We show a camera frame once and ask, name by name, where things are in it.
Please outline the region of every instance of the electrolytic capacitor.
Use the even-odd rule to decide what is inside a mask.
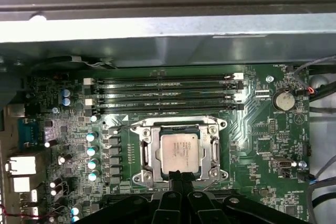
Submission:
[[[89,134],[86,135],[86,140],[88,142],[92,142],[93,140],[95,140],[98,137],[98,133],[97,132],[90,132]]]
[[[98,164],[99,164],[98,159],[93,158],[93,159],[90,160],[90,162],[88,162],[88,168],[91,169],[91,170],[96,169]]]
[[[97,170],[93,170],[93,171],[89,174],[88,178],[89,178],[90,181],[95,181],[95,180],[98,178],[98,176],[99,176],[99,171],[97,171]]]
[[[56,178],[53,182],[51,182],[49,185],[51,188],[55,188],[56,186],[58,186],[59,184],[62,183],[62,179],[61,178]]]
[[[61,163],[61,164],[64,164],[66,161],[69,161],[70,159],[72,158],[72,155],[71,154],[66,154],[65,156],[61,156],[60,158],[59,158],[59,162]]]
[[[56,186],[53,190],[51,190],[51,192],[50,192],[50,194],[52,195],[52,196],[55,196],[55,195],[57,195],[60,191],[62,191],[63,190],[63,187],[62,187],[62,185],[58,185],[58,186]]]
[[[90,117],[90,122],[91,123],[95,123],[98,120],[100,120],[100,115],[93,115],[93,116]]]
[[[44,143],[45,148],[50,148],[50,147],[53,147],[55,145],[57,145],[57,140],[56,139],[50,140],[50,141]]]
[[[88,156],[92,157],[97,153],[98,150],[99,150],[98,146],[94,145],[89,147],[86,153],[88,154]]]
[[[64,98],[62,100],[62,105],[63,106],[70,106],[72,104],[72,101],[69,98]]]
[[[83,218],[83,215],[79,213],[78,215],[72,217],[71,222],[76,222],[80,220],[81,218]]]
[[[68,89],[63,89],[61,94],[62,94],[63,97],[69,97],[69,96],[71,96],[71,91],[68,90]]]
[[[82,205],[79,203],[76,203],[71,209],[72,215],[79,215],[81,212],[82,212]]]

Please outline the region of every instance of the green circuit board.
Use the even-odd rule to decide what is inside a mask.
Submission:
[[[307,80],[308,71],[301,77]],[[50,78],[34,77],[30,86],[34,87],[35,96],[26,104],[26,115],[39,124],[40,144],[58,141],[50,148],[47,182],[60,176],[74,178],[75,188],[67,196],[68,204],[71,207],[81,203],[84,216],[105,194],[113,197],[167,190],[167,183],[148,188],[132,180],[142,169],[142,157],[139,135],[131,132],[131,124],[148,118],[212,116],[227,122],[218,136],[220,169],[228,177],[212,184],[210,180],[196,182],[195,189],[234,189],[308,220],[308,183],[298,179],[297,173],[309,170],[309,97],[293,78],[292,66],[77,71]],[[67,106],[62,104],[64,89],[70,91],[71,103]],[[92,122],[91,115],[99,118]],[[109,129],[118,132],[111,136]],[[90,132],[98,133],[92,142],[86,139]],[[119,139],[117,165],[110,163],[111,137]],[[87,149],[93,145],[99,148],[94,156],[99,160],[99,176],[92,182],[87,164],[93,157],[87,155]],[[67,153],[72,159],[59,165],[58,156]],[[292,166],[279,168],[276,161],[282,157],[291,160]],[[120,168],[117,177],[111,174],[113,165]],[[47,201],[51,207],[54,198],[49,195]],[[69,223],[68,218],[64,215],[58,221]]]

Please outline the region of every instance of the cable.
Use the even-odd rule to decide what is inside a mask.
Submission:
[[[319,204],[322,204],[323,202],[330,200],[330,199],[336,199],[336,193],[323,194],[317,197],[312,202],[313,208],[317,207]]]
[[[318,224],[317,220],[316,220],[316,216],[314,213],[314,207],[312,204],[312,194],[314,192],[314,190],[318,189],[318,188],[322,188],[322,187],[327,187],[327,186],[334,186],[336,185],[336,177],[331,177],[331,178],[327,178],[321,181],[318,181],[310,186],[308,186],[307,189],[307,208],[308,208],[308,213],[310,216],[310,220],[312,224]]]
[[[336,108],[315,108],[315,107],[309,107],[310,112],[314,113],[325,113],[325,114],[335,114]]]
[[[336,59],[336,55],[332,55],[332,56],[327,56],[327,57],[324,57],[324,58],[320,58],[320,59],[317,59],[317,60],[313,60],[313,61],[309,61],[303,65],[301,65],[300,67],[298,67],[298,69],[294,72],[294,78],[302,85],[304,86],[308,91],[309,93],[311,94],[314,94],[315,93],[315,90],[310,87],[308,84],[306,84],[300,77],[299,77],[299,73],[301,72],[302,69],[304,68],[307,68],[311,65],[315,65],[315,64],[318,64],[318,63],[321,63],[321,62],[324,62],[324,61],[328,61],[328,60],[335,60]]]
[[[324,173],[333,163],[336,162],[336,155],[333,156],[331,159],[326,162],[325,165],[322,166],[322,168],[316,173],[315,178],[319,179],[322,173]]]
[[[208,190],[210,187],[212,187],[213,185],[216,185],[216,184],[219,183],[219,182],[220,182],[220,179],[217,179],[217,180],[213,181],[213,182],[212,182],[211,184],[209,184],[207,187],[203,188],[202,191],[206,191],[206,190]]]

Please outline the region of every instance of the cpu socket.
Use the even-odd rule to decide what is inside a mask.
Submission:
[[[139,135],[141,172],[134,183],[150,188],[168,181],[169,171],[192,172],[196,180],[227,178],[220,169],[219,132],[227,122],[212,116],[147,118],[132,124]]]

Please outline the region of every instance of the motherboard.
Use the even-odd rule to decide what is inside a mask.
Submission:
[[[294,70],[233,65],[31,77],[19,150],[8,158],[22,212],[75,222],[131,194],[150,199],[179,170],[195,175],[195,190],[246,195],[307,221],[309,94]]]

